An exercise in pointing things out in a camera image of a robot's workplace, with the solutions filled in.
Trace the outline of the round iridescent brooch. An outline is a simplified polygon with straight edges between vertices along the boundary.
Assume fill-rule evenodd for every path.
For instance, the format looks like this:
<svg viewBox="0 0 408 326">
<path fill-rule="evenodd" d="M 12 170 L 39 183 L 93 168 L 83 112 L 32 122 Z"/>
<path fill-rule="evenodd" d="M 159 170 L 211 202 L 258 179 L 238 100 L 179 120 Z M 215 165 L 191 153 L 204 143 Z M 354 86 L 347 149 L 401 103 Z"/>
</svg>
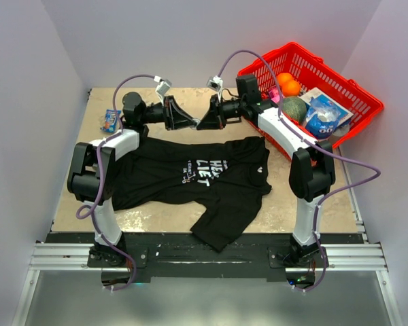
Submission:
<svg viewBox="0 0 408 326">
<path fill-rule="evenodd" d="M 193 126 L 191 126 L 191 128 L 193 129 L 193 130 L 196 130 L 197 129 L 197 126 L 200 124 L 200 119 L 198 119 L 198 118 L 193 118 L 192 119 L 193 120 Z"/>
</svg>

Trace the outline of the black printed t-shirt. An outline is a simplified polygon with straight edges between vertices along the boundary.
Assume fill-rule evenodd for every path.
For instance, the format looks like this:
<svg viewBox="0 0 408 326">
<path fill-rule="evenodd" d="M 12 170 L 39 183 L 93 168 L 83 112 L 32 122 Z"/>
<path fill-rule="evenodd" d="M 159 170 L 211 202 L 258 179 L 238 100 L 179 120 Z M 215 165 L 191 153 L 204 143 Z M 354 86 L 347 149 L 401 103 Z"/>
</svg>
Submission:
<svg viewBox="0 0 408 326">
<path fill-rule="evenodd" d="M 113 208 L 197 202 L 205 212 L 190 231 L 221 252 L 253 222 L 271 192 L 268 159 L 262 137 L 196 145 L 147 138 L 120 160 Z"/>
</svg>

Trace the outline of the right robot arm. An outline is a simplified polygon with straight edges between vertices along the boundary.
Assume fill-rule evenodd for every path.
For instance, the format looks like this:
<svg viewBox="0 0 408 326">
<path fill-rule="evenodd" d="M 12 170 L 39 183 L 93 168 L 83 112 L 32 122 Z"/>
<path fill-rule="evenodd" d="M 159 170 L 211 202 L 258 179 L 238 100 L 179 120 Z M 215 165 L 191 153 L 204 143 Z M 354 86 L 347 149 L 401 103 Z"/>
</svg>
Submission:
<svg viewBox="0 0 408 326">
<path fill-rule="evenodd" d="M 321 249 L 319 224 L 322 202 L 335 183 L 335 165 L 330 143 L 317 142 L 301 131 L 284 113 L 281 105 L 264 99 L 253 74 L 237 77 L 237 95 L 222 98 L 223 81 L 210 77 L 207 86 L 217 93 L 209 110 L 197 124 L 197 130 L 224 128 L 232 118 L 241 118 L 270 136 L 291 159 L 289 185 L 297 198 L 296 223 L 290 237 L 287 266 L 306 266 Z"/>
</svg>

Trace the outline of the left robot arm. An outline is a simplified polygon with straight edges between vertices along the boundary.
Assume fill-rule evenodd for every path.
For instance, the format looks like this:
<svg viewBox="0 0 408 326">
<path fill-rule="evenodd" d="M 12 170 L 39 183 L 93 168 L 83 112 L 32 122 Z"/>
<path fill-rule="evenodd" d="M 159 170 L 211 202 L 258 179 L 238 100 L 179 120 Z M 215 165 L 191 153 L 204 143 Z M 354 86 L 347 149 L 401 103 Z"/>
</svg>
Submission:
<svg viewBox="0 0 408 326">
<path fill-rule="evenodd" d="M 112 204 L 121 159 L 138 149 L 148 135 L 148 124 L 163 123 L 167 130 L 178 130 L 196 128 L 200 122 L 186 113 L 173 96 L 159 99 L 147 105 L 139 93 L 125 94 L 122 116 L 118 118 L 121 128 L 104 139 L 79 142 L 73 150 L 67 189 L 82 203 L 75 216 L 92 220 L 95 243 L 90 256 L 114 267 L 130 261 Z"/>
</svg>

